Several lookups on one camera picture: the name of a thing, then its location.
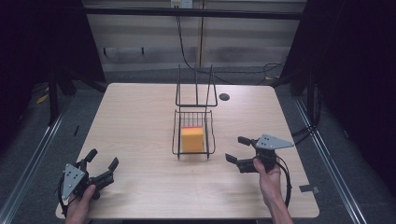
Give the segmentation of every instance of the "yellow cube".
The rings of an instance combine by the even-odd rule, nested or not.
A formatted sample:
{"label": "yellow cube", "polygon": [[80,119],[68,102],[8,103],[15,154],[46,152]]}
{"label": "yellow cube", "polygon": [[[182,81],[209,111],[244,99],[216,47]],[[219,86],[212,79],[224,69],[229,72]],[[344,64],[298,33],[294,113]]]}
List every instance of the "yellow cube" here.
{"label": "yellow cube", "polygon": [[204,129],[202,126],[181,128],[181,148],[183,152],[204,151]]}

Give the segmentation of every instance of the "human hand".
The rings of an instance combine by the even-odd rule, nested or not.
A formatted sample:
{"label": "human hand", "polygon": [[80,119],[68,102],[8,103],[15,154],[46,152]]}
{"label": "human hand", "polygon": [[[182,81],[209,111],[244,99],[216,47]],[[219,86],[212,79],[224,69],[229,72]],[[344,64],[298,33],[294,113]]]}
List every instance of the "human hand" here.
{"label": "human hand", "polygon": [[96,186],[90,185],[80,199],[76,195],[69,197],[69,205],[67,207],[66,224],[82,224],[87,219],[90,208],[90,199],[95,193]]}
{"label": "human hand", "polygon": [[282,198],[280,191],[280,168],[276,164],[274,169],[266,173],[265,167],[262,161],[259,159],[253,160],[254,167],[260,174],[260,190],[265,204],[269,205],[269,202],[274,202]]}
{"label": "human hand", "polygon": [[253,165],[259,172],[262,197],[270,210],[274,223],[293,223],[280,191],[280,167],[276,164],[274,169],[266,173],[262,161],[256,158],[253,160]]}

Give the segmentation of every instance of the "dark background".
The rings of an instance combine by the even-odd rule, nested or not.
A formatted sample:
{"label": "dark background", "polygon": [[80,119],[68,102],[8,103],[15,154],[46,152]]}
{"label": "dark background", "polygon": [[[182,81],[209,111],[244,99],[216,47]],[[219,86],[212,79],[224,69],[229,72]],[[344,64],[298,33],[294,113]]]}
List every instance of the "dark background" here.
{"label": "dark background", "polygon": [[49,75],[73,71],[85,78],[105,81],[86,15],[55,7],[82,7],[79,0],[7,0],[0,9],[0,150],[14,134],[35,84]]}
{"label": "dark background", "polygon": [[396,30],[392,1],[308,1],[282,76],[317,83],[364,159],[396,195]]}

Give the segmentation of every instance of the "table top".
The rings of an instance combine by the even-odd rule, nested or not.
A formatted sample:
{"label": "table top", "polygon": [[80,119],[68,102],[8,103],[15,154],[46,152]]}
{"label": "table top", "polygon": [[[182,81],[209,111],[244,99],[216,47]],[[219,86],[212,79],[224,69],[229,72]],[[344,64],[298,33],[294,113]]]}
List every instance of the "table top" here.
{"label": "table top", "polygon": [[[216,151],[210,155],[172,153],[176,84],[110,84],[97,111],[78,161],[96,148],[88,163],[90,176],[107,170],[115,157],[120,164],[115,182],[92,201],[90,218],[266,218],[258,174],[240,174],[225,160],[225,153],[251,159],[253,147],[237,142],[238,136],[257,139],[270,134],[293,142],[276,93],[271,87],[217,85],[217,94],[227,93],[212,111]],[[207,85],[198,86],[199,102],[206,99]],[[195,103],[195,86],[181,86],[181,103]],[[208,103],[214,103],[210,89]],[[196,111],[197,108],[182,108]],[[293,186],[292,217],[316,217],[318,206],[312,192],[301,193],[308,180],[295,147],[276,151],[290,169]],[[282,194],[286,178],[281,176]],[[63,217],[58,206],[57,217]]]}

